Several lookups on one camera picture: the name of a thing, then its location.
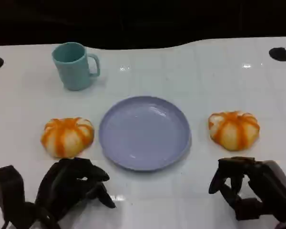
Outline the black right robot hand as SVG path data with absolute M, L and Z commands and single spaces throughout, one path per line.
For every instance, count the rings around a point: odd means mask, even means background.
M 244 176 L 256 198 L 241 198 L 239 192 Z M 218 169 L 209 186 L 209 194 L 220 192 L 235 211 L 237 220 L 258 219 L 261 215 L 276 215 L 273 187 L 262 173 L 262 163 L 252 157 L 230 157 L 218 160 Z

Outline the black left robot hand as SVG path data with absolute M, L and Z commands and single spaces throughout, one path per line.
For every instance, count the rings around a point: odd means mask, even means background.
M 106 207 L 115 208 L 103 184 L 109 179 L 103 169 L 85 158 L 64 158 L 54 163 L 41 181 L 35 200 L 42 228 L 59 229 L 58 222 L 83 201 L 98 199 Z

